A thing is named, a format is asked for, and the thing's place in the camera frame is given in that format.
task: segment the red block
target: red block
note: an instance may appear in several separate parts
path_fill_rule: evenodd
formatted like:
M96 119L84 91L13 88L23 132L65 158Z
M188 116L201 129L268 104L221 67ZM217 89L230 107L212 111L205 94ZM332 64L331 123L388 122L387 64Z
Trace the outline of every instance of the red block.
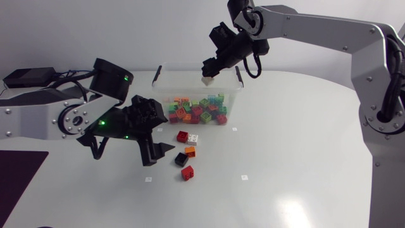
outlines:
M176 110L176 115L177 115L177 117L178 118L180 118L180 119L182 119L182 118L184 118L185 116L186 116L186 112L185 112L185 110L184 110L184 108L182 107L182 108L179 108L178 110Z
M175 124L175 123L177 123L178 122L178 118L177 118L177 115L176 114L170 114L169 115L169 120L170 120L170 123L171 124Z
M187 140L189 139L189 133L187 132L182 132L179 131L177 134L177 141L181 142L181 143L186 143Z
M198 124L200 122L200 116L191 116L190 124Z
M225 115L217 115L216 120L218 121L219 124L226 124L228 121Z
M194 169L191 167L191 165L182 170L182 177L185 181L188 181L193 176L194 176Z
M217 105L210 104L208 105L207 110L211 113L212 111L218 111L219 107L217 107Z
M200 106L197 106L197 107L195 107L195 108L192 109L192 113L193 113L195 116L199 116L199 115L203 114L203 112L204 112L204 110L203 110L203 108L201 108Z

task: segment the toy block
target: toy block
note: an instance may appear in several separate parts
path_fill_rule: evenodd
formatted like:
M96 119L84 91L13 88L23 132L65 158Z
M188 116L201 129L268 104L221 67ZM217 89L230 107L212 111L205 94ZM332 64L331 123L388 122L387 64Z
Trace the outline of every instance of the toy block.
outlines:
M218 121L218 124L226 124L228 121L228 119L225 115L216 116L216 120Z
M215 95L208 95L208 101L210 104L214 104L215 103Z
M183 108L184 108L184 110L185 110L186 113L189 113L189 114L192 113L190 106L184 106Z
M200 106L197 106L197 108L193 108L193 109L192 109L192 113L193 113L195 116L199 116L199 115L201 115L203 112L204 112L204 110L203 110L203 108L201 108Z
M187 132L182 132L179 131L177 134L177 141L181 142L181 143L186 143L187 140L189 139L189 133Z
M186 114L186 116L183 118L183 123L191 124L191 114Z
M185 154L189 157L189 158L193 158L196 156L196 148L193 146L190 146L189 148L185 148L184 149Z
M190 124L198 124L200 122L200 116L192 115Z
M226 115L227 112L228 112L227 107L225 107L225 106L220 107L220 114L221 115Z
M176 115L180 119L184 118L185 115L186 115L186 112L185 112L184 108L176 110Z
M169 114L176 114L176 108L173 105L169 106Z
M198 103L198 101L196 101L196 100L192 100L192 101L191 101L191 105L192 105L193 108L197 108L197 107L198 107L198 104L199 104L199 103Z
M204 112L203 114L200 115L200 119L204 122L204 123L208 123L211 120L212 116L208 113L208 112Z
M181 167L184 167L188 160L189 157L186 154L179 153L175 158L175 163Z
M209 113L211 113L212 111L218 111L218 110L219 110L219 108L218 108L217 106L213 105L213 104L210 104L210 105L208 105L208 107L207 107L207 111L208 111Z
M220 101L223 102L224 98L225 98L225 97L224 97L223 93L220 93L220 94L218 94L218 97L215 98L215 99L220 100Z
M207 108L208 105L209 105L209 101L207 99L204 98L204 99L200 100L200 106L201 107Z
M184 102L190 102L190 99L189 99L189 98L182 98L182 104L183 104Z
M189 134L189 139L187 140L188 145L197 146L198 135Z
M170 115L169 115L169 120L170 120L170 123L171 123L171 124L177 123L177 122L178 122L177 115L176 115L175 113L174 113L174 114L170 114Z
M175 102L176 102L178 105L180 105L180 104L181 104L180 98L175 97Z
M182 106L183 107L190 107L190 102L189 101L183 101Z
M176 108L176 110L178 110L178 104L176 102L170 103L170 106L174 106Z
M182 170L182 177L183 180L188 181L190 178L194 176L194 169L189 165Z
M211 119L215 120L216 117L220 114L220 112L218 110L214 110L210 114L211 114Z

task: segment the white block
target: white block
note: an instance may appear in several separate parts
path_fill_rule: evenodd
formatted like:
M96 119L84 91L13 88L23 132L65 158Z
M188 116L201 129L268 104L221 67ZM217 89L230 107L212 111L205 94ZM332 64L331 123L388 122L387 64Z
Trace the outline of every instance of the white block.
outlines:
M197 146L198 135L189 134L189 139L187 140L188 145Z

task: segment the green block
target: green block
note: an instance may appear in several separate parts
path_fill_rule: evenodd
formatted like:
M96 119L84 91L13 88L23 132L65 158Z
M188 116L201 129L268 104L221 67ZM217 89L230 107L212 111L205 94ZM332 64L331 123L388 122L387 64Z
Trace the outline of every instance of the green block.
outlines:
M184 110L186 113L191 113L191 108L190 106L183 106Z
M176 108L173 105L169 106L169 113L170 114L176 113Z
M176 110L178 110L178 104L177 104L177 102L170 103L170 106L174 106L174 107L176 108Z
M212 116L208 113L208 112L203 112L200 115L200 119L204 122L204 123L208 123L209 121L211 121Z
M208 105L209 105L209 101L207 99L204 98L204 99L200 100L200 106L201 107L207 108Z
M193 108L197 108L198 107L198 101L192 100L191 105L192 105Z
M228 112L227 107L225 107L225 106L220 107L220 114L221 115L226 115L227 112Z
M215 103L216 103L217 101L221 101L221 102L223 102L223 97L219 97L219 96L218 96L218 97L216 97L216 98L215 98Z

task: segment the black block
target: black block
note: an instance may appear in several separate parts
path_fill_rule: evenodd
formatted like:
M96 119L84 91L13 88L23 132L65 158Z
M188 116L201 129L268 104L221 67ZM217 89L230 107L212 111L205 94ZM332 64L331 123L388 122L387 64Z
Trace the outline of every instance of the black block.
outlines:
M189 157L186 154L179 153L175 158L175 163L181 167L184 167L188 160Z

